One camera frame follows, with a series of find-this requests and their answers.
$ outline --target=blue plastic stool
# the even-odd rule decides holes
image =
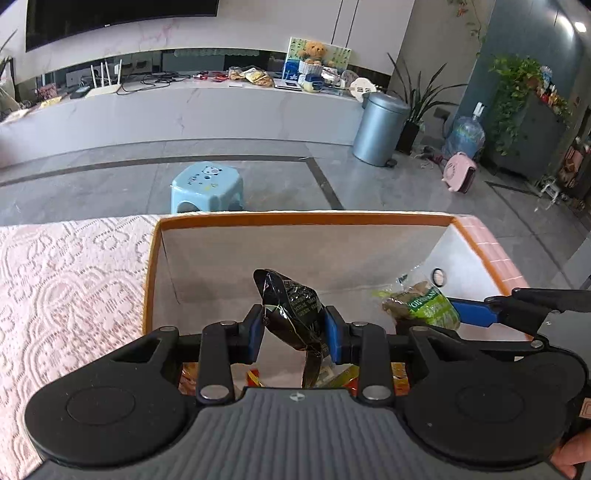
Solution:
[[[171,185],[170,213],[223,212],[244,207],[244,186],[235,168],[208,161],[185,168]]]

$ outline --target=pink lace tablecloth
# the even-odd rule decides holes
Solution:
[[[0,479],[39,463],[24,427],[43,385],[139,337],[157,216],[0,228]]]

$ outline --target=dark floor stripe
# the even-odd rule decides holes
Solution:
[[[489,187],[497,187],[497,188],[500,188],[500,189],[512,190],[513,192],[525,193],[526,195],[531,195],[532,197],[538,197],[539,196],[539,195],[536,195],[534,192],[531,192],[529,190],[521,190],[521,189],[518,189],[517,187],[511,187],[509,185],[503,185],[503,184],[500,184],[500,183],[495,183],[493,181],[486,181],[485,183],[487,183]]]
[[[308,157],[287,157],[283,155],[196,155],[194,157],[161,157],[161,158],[139,158],[136,160],[119,160],[104,163],[95,163],[92,165],[82,165],[79,167],[62,168],[60,170],[52,170],[44,173],[36,173],[34,175],[27,175],[18,179],[7,181],[0,181],[0,187],[7,187],[25,181],[48,179],[51,177],[58,177],[60,175],[68,175],[70,173],[79,173],[91,170],[106,170],[107,168],[119,167],[136,167],[140,165],[155,165],[167,163],[192,163],[197,161],[289,161],[305,163]]]
[[[324,172],[316,163],[316,160],[313,157],[309,157],[306,159],[306,165],[308,165],[308,168],[312,172],[312,175],[314,176],[316,183],[320,187],[320,190],[322,190],[322,193],[328,201],[330,208],[332,208],[333,210],[344,210],[345,207],[343,207],[343,204],[336,196],[333,187],[330,185],[328,179],[324,175]]]
[[[18,179],[7,180],[0,182],[0,187],[7,187],[9,185],[16,185],[26,181],[33,181],[39,179],[48,179],[51,177],[59,177],[62,175],[68,175],[70,173],[80,173],[84,171],[92,170],[106,170],[108,168],[120,168],[120,167],[136,167],[143,165],[158,165],[168,163],[193,163],[197,161],[285,161],[295,163],[305,163],[309,168],[310,172],[314,176],[314,179],[324,197],[328,201],[330,207],[333,210],[344,210],[343,204],[336,196],[333,187],[330,185],[328,179],[324,175],[324,172],[320,169],[316,160],[313,157],[288,157],[284,155],[195,155],[192,157],[161,157],[161,158],[139,158],[136,160],[119,160],[112,162],[96,163],[92,165],[82,165],[79,167],[62,168],[61,170],[53,170],[45,173],[37,173],[34,175],[27,175]]]
[[[505,203],[505,205],[507,205],[509,207],[509,210],[511,210],[515,216],[521,221],[521,223],[523,223],[525,225],[525,228],[527,228],[529,230],[529,232],[531,233],[531,235],[536,239],[536,241],[541,245],[542,249],[544,250],[544,252],[546,252],[546,254],[548,255],[548,257],[550,257],[550,260],[552,260],[552,263],[554,264],[554,266],[556,266],[556,268],[558,269],[558,271],[560,273],[562,273],[564,279],[566,280],[566,283],[569,285],[569,287],[572,290],[575,290],[575,288],[573,287],[572,283],[570,282],[570,280],[568,279],[568,277],[565,275],[565,273],[562,270],[562,267],[560,266],[560,264],[558,263],[558,261],[555,259],[554,255],[552,254],[552,252],[544,245],[544,242],[540,239],[540,237],[532,230],[532,228],[529,226],[529,224],[523,220],[523,218],[519,215],[519,213],[517,213],[517,211],[513,208],[513,206],[511,205],[511,203],[509,202],[509,200],[506,200],[506,198],[503,197],[503,195],[501,195],[499,192],[496,191],[496,189],[494,187],[503,187],[506,188],[506,186],[504,185],[498,185],[496,183],[493,182],[486,182],[490,187],[491,190],[493,192],[496,193],[496,195]],[[509,190],[516,190],[518,192],[520,192],[519,189],[514,189],[509,188]]]

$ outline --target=circular pad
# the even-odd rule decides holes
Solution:
[[[77,467],[136,462],[169,445],[186,422],[178,389],[145,364],[80,369],[35,393],[25,425],[44,458]]]
[[[408,426],[444,456],[486,468],[547,457],[566,426],[566,406],[543,384],[496,361],[442,363],[411,389]]]
[[[581,362],[566,353],[536,353],[522,358],[515,366],[523,373],[535,376],[565,403],[575,398],[587,381]]]

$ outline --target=human hand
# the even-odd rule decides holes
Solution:
[[[558,447],[550,459],[554,466],[569,478],[574,478],[577,463],[591,462],[591,429],[571,438]]]

